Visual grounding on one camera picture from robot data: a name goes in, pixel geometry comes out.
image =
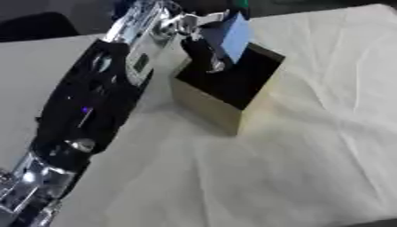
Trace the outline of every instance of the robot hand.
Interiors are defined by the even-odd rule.
[[[185,37],[193,62],[202,59],[203,70],[216,72],[247,45],[237,42],[233,51],[223,45],[225,34],[242,21],[229,10],[198,16],[171,1],[131,4],[53,91],[27,154],[12,172],[0,171],[0,227],[51,224],[90,158],[113,141],[151,80],[156,58],[177,35]]]

